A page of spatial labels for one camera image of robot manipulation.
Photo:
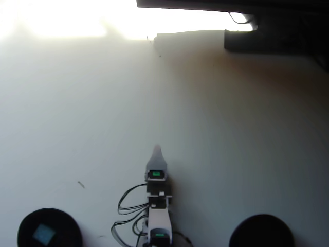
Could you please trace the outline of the black gripper motor body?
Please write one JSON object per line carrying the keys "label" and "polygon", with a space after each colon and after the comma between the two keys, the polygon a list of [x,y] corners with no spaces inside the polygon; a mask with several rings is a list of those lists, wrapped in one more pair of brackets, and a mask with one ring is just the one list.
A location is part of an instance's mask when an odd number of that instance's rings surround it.
{"label": "black gripper motor body", "polygon": [[168,177],[168,172],[166,169],[146,169],[145,171],[145,181],[155,181],[162,182],[166,181]]}

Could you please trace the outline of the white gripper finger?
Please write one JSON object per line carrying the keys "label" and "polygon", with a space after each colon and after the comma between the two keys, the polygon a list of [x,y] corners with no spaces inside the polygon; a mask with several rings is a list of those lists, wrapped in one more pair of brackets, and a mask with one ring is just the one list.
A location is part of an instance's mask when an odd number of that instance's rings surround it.
{"label": "white gripper finger", "polygon": [[152,156],[147,162],[147,170],[167,170],[167,162],[165,161],[160,145],[156,145],[153,149]]}

